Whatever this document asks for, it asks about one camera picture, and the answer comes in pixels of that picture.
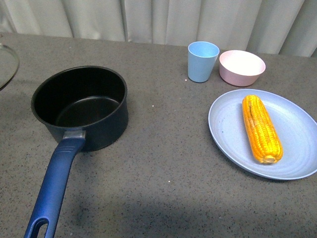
white curtain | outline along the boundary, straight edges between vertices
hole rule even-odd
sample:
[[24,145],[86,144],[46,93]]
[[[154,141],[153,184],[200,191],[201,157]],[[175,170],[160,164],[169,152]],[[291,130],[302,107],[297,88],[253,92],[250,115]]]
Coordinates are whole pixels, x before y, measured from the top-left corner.
[[0,0],[0,32],[317,57],[317,0]]

pot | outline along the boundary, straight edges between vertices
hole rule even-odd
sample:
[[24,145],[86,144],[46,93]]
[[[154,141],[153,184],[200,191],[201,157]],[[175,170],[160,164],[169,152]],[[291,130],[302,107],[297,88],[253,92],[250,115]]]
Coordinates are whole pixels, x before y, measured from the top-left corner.
[[58,145],[50,159],[25,238],[36,238],[47,225],[53,238],[72,161],[80,151],[112,144],[128,124],[127,86],[115,71],[100,66],[67,69],[43,82],[35,91],[34,116]]

gray countertop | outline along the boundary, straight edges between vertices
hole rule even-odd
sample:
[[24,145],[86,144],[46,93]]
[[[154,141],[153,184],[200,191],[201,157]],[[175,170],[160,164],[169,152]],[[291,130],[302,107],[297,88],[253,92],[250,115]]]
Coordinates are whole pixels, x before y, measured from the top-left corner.
[[[0,237],[23,237],[57,143],[32,114],[36,88],[80,65],[121,74],[129,124],[112,145],[76,156],[56,238],[317,236],[317,175],[277,181],[231,162],[208,112],[240,89],[187,77],[187,48],[2,33],[20,68],[0,91]],[[291,100],[317,120],[317,59],[258,54],[266,71],[247,88]]]

plastic cup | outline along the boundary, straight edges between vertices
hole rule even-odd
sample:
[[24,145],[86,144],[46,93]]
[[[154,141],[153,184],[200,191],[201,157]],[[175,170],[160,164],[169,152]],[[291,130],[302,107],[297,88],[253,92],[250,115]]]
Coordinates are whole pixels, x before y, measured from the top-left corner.
[[219,55],[213,43],[196,41],[188,46],[188,77],[197,83],[206,82]]

bowl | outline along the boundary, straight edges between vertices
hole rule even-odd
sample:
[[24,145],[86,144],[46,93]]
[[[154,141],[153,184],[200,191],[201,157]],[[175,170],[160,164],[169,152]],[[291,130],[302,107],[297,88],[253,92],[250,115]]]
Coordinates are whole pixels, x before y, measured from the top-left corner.
[[221,78],[239,87],[253,84],[265,71],[264,61],[247,51],[226,51],[220,55],[219,63]]

